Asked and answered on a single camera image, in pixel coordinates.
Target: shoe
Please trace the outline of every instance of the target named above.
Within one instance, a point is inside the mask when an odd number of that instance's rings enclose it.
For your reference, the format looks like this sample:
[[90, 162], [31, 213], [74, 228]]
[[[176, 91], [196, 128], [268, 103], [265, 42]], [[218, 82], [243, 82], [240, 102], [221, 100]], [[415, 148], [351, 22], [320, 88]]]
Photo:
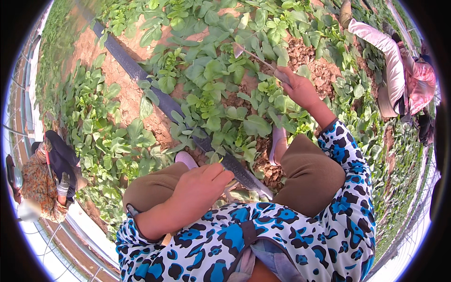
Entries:
[[186, 151], [178, 152], [175, 156], [175, 162], [182, 162], [184, 163], [189, 170], [192, 170], [193, 168], [199, 167], [196, 163], [196, 161], [193, 159], [193, 157], [188, 154]]
[[286, 138], [286, 130], [285, 128], [278, 128], [275, 124], [272, 125], [272, 148], [271, 152], [269, 153], [269, 163], [272, 166], [278, 166], [279, 164], [276, 164], [274, 161], [274, 153], [276, 151], [276, 145], [277, 142], [282, 139]]
[[338, 22], [343, 28], [348, 28], [349, 22], [352, 19], [351, 1], [344, 0], [340, 7], [340, 15], [338, 16]]
[[382, 22], [382, 30], [390, 36], [393, 36], [393, 34], [396, 33], [396, 30], [386, 21]]

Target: pink jacket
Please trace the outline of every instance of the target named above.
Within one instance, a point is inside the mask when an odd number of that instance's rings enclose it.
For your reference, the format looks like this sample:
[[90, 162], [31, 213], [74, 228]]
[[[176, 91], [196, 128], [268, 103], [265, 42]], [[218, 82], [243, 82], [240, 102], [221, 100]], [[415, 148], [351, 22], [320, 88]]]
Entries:
[[405, 84], [410, 93], [410, 114], [414, 115], [427, 106], [434, 97], [434, 69], [426, 62], [415, 62], [406, 48], [401, 48], [400, 51], [404, 64]]

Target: lavender slipper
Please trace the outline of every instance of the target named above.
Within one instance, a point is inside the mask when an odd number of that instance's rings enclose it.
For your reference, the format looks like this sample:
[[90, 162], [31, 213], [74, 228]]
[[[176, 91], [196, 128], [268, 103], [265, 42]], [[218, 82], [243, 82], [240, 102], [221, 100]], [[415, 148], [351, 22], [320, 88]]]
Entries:
[[190, 170], [195, 167], [199, 167], [193, 157], [186, 151], [178, 152], [175, 156], [175, 162], [184, 163]]
[[272, 166], [278, 166], [276, 162], [274, 161], [274, 152], [276, 151], [276, 144], [277, 142], [282, 139], [286, 138], [286, 130], [285, 128], [278, 128], [275, 124], [272, 125], [272, 148], [271, 153], [269, 154], [269, 163]]

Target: brown pants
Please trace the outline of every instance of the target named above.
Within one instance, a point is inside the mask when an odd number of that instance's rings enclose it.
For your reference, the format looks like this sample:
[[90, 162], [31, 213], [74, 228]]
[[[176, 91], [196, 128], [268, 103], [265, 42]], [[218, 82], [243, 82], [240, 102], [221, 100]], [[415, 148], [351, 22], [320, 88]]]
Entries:
[[[314, 217], [331, 203], [345, 182], [341, 166], [326, 156], [305, 135], [298, 135], [283, 155], [281, 165], [287, 180], [273, 202]], [[165, 202], [174, 192], [182, 174], [188, 171], [182, 162], [168, 166], [130, 183], [122, 200], [141, 212]]]

